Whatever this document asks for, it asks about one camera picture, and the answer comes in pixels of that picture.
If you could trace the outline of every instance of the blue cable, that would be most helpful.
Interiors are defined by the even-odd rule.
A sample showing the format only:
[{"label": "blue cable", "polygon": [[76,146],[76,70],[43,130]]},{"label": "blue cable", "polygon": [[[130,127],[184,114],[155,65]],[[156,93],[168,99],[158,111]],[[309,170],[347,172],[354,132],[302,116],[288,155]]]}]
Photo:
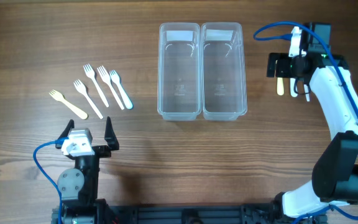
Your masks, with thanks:
[{"label": "blue cable", "polygon": [[44,176],[52,183],[52,185],[56,188],[57,193],[59,194],[59,217],[58,217],[58,223],[62,224],[62,193],[59,191],[59,188],[57,187],[57,184],[52,180],[52,178],[49,177],[49,175],[44,171],[44,169],[41,167],[41,165],[39,164],[38,160],[37,160],[37,152],[38,150],[40,150],[41,148],[45,147],[45,146],[49,146],[51,144],[62,144],[64,140],[66,140],[67,138],[61,138],[61,139],[57,139],[55,141],[50,141],[50,142],[46,142],[43,143],[42,145],[38,146],[35,150],[34,153],[32,155],[35,164],[37,165],[37,167],[41,170],[41,173],[44,174]]},{"label": "blue cable", "polygon": [[[338,75],[338,77],[339,77],[339,79],[340,79],[340,81],[341,81],[341,86],[343,87],[343,89],[344,89],[344,91],[345,91],[345,93],[346,93],[346,96],[347,96],[347,98],[349,99],[349,102],[351,103],[351,106],[352,106],[352,108],[353,108],[353,110],[354,110],[354,113],[356,114],[356,117],[357,117],[357,119],[358,119],[358,108],[357,108],[357,105],[356,105],[355,101],[353,100],[353,97],[352,97],[352,95],[351,95],[351,93],[350,93],[350,91],[349,91],[349,89],[348,89],[348,87],[347,87],[347,85],[346,85],[345,79],[343,78],[342,73],[341,73],[341,71],[339,70],[339,67],[338,67],[337,64],[335,63],[334,57],[333,57],[333,55],[331,54],[331,52],[329,51],[329,49],[327,48],[327,44],[324,42],[324,40],[323,40],[321,37],[319,37],[316,33],[314,33],[312,30],[310,30],[309,28],[307,28],[307,27],[305,27],[305,26],[303,26],[303,25],[301,25],[301,24],[299,24],[299,23],[297,23],[297,22],[292,22],[292,21],[274,22],[274,23],[272,23],[272,24],[269,24],[269,25],[267,25],[267,26],[264,26],[264,27],[260,28],[259,30],[257,30],[257,31],[254,33],[254,39],[255,39],[255,40],[270,40],[270,39],[272,39],[272,40],[273,40],[273,39],[284,39],[284,40],[288,40],[288,37],[285,36],[285,35],[283,35],[283,36],[274,36],[274,37],[264,37],[264,38],[258,38],[258,37],[256,37],[256,35],[257,35],[258,33],[262,32],[263,30],[269,29],[269,28],[271,28],[271,27],[276,27],[276,26],[297,26],[297,27],[299,27],[299,28],[301,28],[301,29],[307,31],[307,32],[308,32],[310,35],[312,35],[316,40],[318,40],[318,42],[323,46],[325,52],[327,53],[328,58],[329,58],[329,61],[330,61],[330,62],[332,63],[332,65],[334,66],[335,71],[336,71],[336,73],[337,73],[337,75]],[[350,219],[353,219],[353,220],[358,220],[358,217],[357,217],[357,216],[350,215],[350,214],[344,212],[343,210],[341,210],[340,208],[338,208],[338,207],[335,206],[335,205],[329,205],[328,207],[325,207],[325,208],[321,209],[320,211],[317,211],[317,212],[314,212],[314,213],[316,213],[316,214],[319,215],[319,214],[324,213],[324,212],[326,212],[327,210],[332,209],[332,208],[335,209],[335,210],[337,210],[339,213],[341,213],[342,215],[344,215],[344,216],[347,217],[347,218],[350,218]],[[306,217],[310,217],[312,214],[306,214],[306,215],[302,215],[302,216],[300,216],[300,217],[306,218]],[[293,224],[296,224],[299,220],[301,220],[302,218],[300,219],[300,217],[298,217],[298,218],[293,222]]]}]

